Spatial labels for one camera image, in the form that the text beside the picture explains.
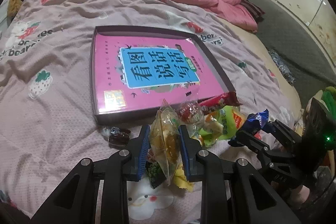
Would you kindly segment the blue cookie packet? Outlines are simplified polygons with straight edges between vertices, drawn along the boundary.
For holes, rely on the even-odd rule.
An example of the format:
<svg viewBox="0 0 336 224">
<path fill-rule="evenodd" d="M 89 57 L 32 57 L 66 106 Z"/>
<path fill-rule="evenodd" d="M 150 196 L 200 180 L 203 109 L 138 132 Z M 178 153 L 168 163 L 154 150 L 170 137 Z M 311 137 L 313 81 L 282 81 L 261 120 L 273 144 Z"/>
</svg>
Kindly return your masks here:
<svg viewBox="0 0 336 224">
<path fill-rule="evenodd" d="M 237 132 L 239 130 L 244 130 L 252 134 L 254 137 L 256 137 L 256 134 L 260 131 L 269 133 L 268 118 L 269 118 L 269 111 L 267 109 L 256 114 L 250 114 L 248 115 L 242 127 L 237 130 Z M 232 147 L 243 147 L 243 145 L 237 141 L 236 134 L 228 141 L 228 144 Z"/>
</svg>

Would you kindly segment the clear brown pastry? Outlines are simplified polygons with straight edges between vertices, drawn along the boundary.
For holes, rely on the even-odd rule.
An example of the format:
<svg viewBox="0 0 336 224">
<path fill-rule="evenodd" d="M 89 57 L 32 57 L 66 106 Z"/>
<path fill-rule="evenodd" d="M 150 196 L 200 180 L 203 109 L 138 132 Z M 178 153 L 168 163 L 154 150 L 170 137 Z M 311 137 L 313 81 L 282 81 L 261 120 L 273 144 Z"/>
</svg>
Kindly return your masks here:
<svg viewBox="0 0 336 224">
<path fill-rule="evenodd" d="M 179 125 L 178 114 L 164 99 L 150 127 L 149 143 L 166 177 L 167 186 L 171 184 L 181 162 Z"/>
</svg>

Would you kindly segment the pink Chinese workbook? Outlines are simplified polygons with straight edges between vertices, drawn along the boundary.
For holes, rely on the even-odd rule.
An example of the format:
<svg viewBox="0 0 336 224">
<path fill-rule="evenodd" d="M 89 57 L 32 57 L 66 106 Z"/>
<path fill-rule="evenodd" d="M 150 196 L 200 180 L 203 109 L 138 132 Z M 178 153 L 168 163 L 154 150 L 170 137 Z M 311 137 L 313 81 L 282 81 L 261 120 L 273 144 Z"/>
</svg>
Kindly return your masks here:
<svg viewBox="0 0 336 224">
<path fill-rule="evenodd" d="M 150 109 L 228 91 L 211 55 L 191 38 L 94 38 L 93 80 L 98 114 Z"/>
</svg>

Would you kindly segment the red snack bar wrapper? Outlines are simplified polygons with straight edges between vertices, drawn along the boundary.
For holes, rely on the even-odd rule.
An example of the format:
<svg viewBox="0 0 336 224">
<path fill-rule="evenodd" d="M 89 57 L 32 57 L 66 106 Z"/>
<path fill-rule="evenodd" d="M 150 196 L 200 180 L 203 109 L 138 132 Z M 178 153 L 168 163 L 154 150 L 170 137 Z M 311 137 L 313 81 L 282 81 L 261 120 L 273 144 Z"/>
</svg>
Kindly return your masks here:
<svg viewBox="0 0 336 224">
<path fill-rule="evenodd" d="M 207 115 L 222 109 L 224 106 L 240 106 L 242 104 L 238 101 L 236 92 L 227 92 L 204 100 L 199 105 L 202 112 Z"/>
</svg>

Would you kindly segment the blue patterned cloth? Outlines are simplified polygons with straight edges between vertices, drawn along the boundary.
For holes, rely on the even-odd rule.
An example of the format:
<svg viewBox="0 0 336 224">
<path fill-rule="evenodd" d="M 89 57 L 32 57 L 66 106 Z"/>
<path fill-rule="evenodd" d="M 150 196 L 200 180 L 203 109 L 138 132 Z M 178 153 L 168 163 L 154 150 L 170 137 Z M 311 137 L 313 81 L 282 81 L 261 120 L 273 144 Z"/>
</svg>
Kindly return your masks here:
<svg viewBox="0 0 336 224">
<path fill-rule="evenodd" d="M 269 50 L 268 53 L 269 53 L 271 59 L 273 60 L 273 62 L 275 63 L 276 67 L 279 69 L 280 73 L 284 77 L 284 79 L 286 79 L 288 84 L 293 86 L 294 82 L 295 82 L 294 75 L 291 73 L 290 69 L 288 68 L 288 66 L 286 65 L 284 60 L 274 50 Z"/>
</svg>

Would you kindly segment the yellow cartoon snack packet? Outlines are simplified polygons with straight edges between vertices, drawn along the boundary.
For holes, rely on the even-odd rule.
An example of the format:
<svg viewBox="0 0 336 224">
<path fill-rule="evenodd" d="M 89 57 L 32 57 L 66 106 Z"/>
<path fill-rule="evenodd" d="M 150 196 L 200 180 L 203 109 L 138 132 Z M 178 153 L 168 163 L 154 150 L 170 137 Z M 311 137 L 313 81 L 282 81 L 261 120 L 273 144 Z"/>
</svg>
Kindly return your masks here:
<svg viewBox="0 0 336 224">
<path fill-rule="evenodd" d="M 187 190 L 188 192 L 194 191 L 194 184 L 192 182 L 187 181 L 183 170 L 183 164 L 180 163 L 173 175 L 173 183 L 180 189 Z"/>
</svg>

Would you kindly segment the dark wrapped candy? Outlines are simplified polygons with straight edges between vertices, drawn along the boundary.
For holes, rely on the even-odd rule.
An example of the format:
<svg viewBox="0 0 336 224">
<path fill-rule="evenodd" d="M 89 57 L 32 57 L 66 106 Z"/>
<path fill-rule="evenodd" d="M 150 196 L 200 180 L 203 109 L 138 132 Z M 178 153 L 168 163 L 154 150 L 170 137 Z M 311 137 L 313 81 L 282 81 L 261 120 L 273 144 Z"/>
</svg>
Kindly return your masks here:
<svg viewBox="0 0 336 224">
<path fill-rule="evenodd" d="M 131 131 L 120 127 L 103 127 L 102 135 L 108 144 L 112 147 L 125 147 L 131 136 Z"/>
</svg>

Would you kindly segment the pink strawberry bedsheet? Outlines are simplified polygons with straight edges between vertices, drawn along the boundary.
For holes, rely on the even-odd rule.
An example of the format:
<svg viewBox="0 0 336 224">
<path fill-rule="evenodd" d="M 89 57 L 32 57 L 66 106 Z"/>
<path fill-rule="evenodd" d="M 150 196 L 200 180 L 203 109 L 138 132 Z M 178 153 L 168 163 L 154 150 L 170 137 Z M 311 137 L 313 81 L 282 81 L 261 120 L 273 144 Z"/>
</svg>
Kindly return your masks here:
<svg viewBox="0 0 336 224">
<path fill-rule="evenodd" d="M 82 159 L 114 149 L 98 131 L 90 89 L 97 26 L 148 26 L 196 34 L 250 114 L 290 127 L 301 102 L 260 40 L 175 0 L 25 0 L 1 38 L 1 197 L 32 217 Z"/>
</svg>

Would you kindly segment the green cartoon boy packet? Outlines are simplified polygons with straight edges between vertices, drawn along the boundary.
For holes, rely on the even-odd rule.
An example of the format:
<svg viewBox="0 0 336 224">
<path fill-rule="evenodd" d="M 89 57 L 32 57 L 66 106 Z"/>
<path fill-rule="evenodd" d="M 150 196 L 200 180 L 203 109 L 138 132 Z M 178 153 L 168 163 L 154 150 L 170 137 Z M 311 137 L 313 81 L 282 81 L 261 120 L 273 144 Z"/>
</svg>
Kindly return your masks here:
<svg viewBox="0 0 336 224">
<path fill-rule="evenodd" d="M 166 176 L 158 162 L 147 161 L 145 167 L 150 185 L 153 189 L 159 187 L 166 180 Z"/>
</svg>

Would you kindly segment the green snack packet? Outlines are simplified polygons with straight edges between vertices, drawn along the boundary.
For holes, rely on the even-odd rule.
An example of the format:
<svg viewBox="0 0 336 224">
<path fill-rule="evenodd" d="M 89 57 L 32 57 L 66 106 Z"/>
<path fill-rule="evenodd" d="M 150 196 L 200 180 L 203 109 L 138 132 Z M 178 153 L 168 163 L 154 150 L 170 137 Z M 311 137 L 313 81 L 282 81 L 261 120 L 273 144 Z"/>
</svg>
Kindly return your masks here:
<svg viewBox="0 0 336 224">
<path fill-rule="evenodd" d="M 223 133 L 217 138 L 210 132 L 206 132 L 203 127 L 199 131 L 206 147 L 213 146 L 218 140 L 228 140 L 235 136 L 237 129 L 235 127 L 232 110 L 240 112 L 238 107 L 224 106 L 222 109 L 210 113 L 217 121 L 223 125 Z"/>
</svg>

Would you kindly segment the clear red candy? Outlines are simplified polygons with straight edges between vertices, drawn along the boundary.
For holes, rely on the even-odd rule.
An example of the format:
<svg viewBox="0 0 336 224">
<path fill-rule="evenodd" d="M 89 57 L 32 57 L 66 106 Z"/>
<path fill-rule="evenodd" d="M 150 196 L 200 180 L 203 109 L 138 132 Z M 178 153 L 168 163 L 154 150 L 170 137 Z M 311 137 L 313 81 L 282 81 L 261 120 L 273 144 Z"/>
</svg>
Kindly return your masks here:
<svg viewBox="0 0 336 224">
<path fill-rule="evenodd" d="M 196 134 L 204 125 L 205 116 L 197 101 L 182 102 L 177 109 L 177 114 L 181 124 L 186 125 L 191 135 Z"/>
</svg>

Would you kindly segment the clear wrapped yellow cake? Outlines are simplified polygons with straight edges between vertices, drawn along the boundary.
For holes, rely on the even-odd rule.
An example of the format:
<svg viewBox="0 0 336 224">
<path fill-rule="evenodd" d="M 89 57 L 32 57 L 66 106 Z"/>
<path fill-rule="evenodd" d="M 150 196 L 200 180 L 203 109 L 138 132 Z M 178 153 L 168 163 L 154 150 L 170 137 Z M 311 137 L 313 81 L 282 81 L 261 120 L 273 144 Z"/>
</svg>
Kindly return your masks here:
<svg viewBox="0 0 336 224">
<path fill-rule="evenodd" d="M 206 132 L 212 133 L 217 138 L 223 133 L 223 125 L 217 121 L 212 115 L 207 115 L 205 117 L 205 123 L 203 129 Z"/>
</svg>

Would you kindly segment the orange rice cracker packet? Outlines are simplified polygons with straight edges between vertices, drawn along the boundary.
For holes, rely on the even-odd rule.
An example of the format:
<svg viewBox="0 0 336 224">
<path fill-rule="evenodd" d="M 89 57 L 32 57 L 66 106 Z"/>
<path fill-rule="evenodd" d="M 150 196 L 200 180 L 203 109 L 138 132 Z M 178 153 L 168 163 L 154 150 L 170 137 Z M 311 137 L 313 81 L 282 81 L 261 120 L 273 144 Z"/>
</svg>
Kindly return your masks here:
<svg viewBox="0 0 336 224">
<path fill-rule="evenodd" d="M 232 116 L 234 119 L 236 129 L 240 129 L 244 122 L 246 121 L 246 117 L 239 111 L 232 110 Z"/>
</svg>

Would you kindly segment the dark shallow cardboard tray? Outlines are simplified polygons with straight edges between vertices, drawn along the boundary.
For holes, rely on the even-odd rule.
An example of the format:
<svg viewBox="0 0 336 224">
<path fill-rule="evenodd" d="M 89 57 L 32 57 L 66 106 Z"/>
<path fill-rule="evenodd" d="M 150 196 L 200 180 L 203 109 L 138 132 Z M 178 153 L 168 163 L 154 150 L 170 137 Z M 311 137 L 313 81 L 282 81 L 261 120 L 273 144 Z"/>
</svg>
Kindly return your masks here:
<svg viewBox="0 0 336 224">
<path fill-rule="evenodd" d="M 100 125 L 152 117 L 163 101 L 178 106 L 235 90 L 195 34 L 143 26 L 96 27 L 90 77 Z"/>
</svg>

